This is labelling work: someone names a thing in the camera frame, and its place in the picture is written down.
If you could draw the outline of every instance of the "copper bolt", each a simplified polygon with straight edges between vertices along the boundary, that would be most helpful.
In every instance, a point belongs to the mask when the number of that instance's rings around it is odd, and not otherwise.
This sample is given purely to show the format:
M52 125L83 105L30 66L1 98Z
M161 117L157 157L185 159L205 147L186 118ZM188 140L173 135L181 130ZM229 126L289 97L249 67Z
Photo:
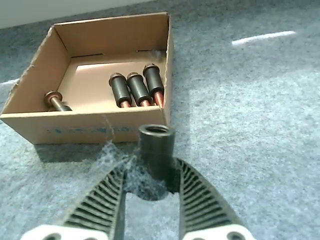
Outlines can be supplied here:
M44 102L48 107L54 107L59 112L72 111L69 106L62 104L62 94L58 91L49 91L44 95Z
M143 75L150 95L153 97L155 103L160 108L163 108L165 88L162 83L159 67L153 63L148 63L144 66Z
M130 103L128 102L128 101L123 101L123 102L121 102L121 108L131 108L131 105L130 105Z
M154 101L160 108L164 108L164 96L160 91L156 91L154 93Z
M140 103L140 106L141 107L148 107L148 106L151 106L150 105L150 102L148 100L143 100L141 103Z
M126 83L138 107L151 106L152 98L144 84L144 77L142 75L137 72L131 72L126 78Z

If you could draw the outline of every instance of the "dark metal sleeve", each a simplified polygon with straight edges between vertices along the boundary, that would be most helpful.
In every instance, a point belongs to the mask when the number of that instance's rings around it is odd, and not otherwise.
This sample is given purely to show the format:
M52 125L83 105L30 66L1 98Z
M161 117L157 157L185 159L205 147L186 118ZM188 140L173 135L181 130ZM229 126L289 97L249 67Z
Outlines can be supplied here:
M142 101L149 101L151 102L151 97L149 92L144 84L144 78L136 73L132 72L128 75L126 80L127 85L129 86L135 103L140 106Z
M143 75L145 76L146 84L151 96L153 96L155 92L165 94L165 88L161 80L159 67L152 63L147 64L143 69Z
M173 157L176 131L168 126L142 125L139 131L139 156L148 173L159 181L164 181L170 192L177 192L179 171Z
M116 105L119 108L121 108L121 103L123 103L124 101L129 102L130 105L132 104L132 99L128 90L126 78L122 74L112 74L109 79L109 85L111 86Z
M122 164L116 166L77 205L64 226L103 231L110 240L123 240L126 193Z

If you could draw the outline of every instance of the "bolt head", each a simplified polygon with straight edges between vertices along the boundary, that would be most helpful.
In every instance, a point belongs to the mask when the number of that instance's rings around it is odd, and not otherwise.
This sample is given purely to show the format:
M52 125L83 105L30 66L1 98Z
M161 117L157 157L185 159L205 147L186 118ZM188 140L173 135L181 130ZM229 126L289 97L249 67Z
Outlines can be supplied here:
M62 101L62 94L58 91L49 91L44 95L44 102L47 106L51 107L51 99L52 98L57 98L60 101Z
M141 76L139 73L137 72L130 72L128 74L128 76L126 77L126 80L129 81L131 78L135 77L135 76Z
M155 64L153 64L153 63L148 63L148 64L146 64L146 65L144 66L144 68L143 68L143 76L146 76L146 71L147 71L148 69L151 69L151 68L157 69L158 72L160 72L160 69L159 69L159 67L158 67L157 65L155 65Z
M126 80L125 76L123 76L121 73L119 72L115 72L113 74L111 74L110 78L109 78L109 85L111 87L111 82L113 81L113 79L115 78L123 78L124 80Z

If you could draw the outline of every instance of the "mounting hole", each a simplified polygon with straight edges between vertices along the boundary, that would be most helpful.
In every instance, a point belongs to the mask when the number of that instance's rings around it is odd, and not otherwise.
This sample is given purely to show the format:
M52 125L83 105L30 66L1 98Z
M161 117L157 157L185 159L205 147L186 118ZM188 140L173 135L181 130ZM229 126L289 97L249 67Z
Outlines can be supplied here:
M61 235L59 233L53 233L46 236L43 240L61 240Z
M229 232L226 237L228 238L228 240L246 240L246 238L242 234L236 231Z
M167 133L169 131L165 126L147 126L145 129L151 133L159 134Z

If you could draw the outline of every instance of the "white wall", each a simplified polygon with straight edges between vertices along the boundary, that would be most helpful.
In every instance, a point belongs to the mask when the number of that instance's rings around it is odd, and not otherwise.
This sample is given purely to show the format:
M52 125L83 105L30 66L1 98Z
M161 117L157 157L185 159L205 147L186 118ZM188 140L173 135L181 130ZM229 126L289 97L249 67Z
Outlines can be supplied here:
M0 29L152 0L0 0Z

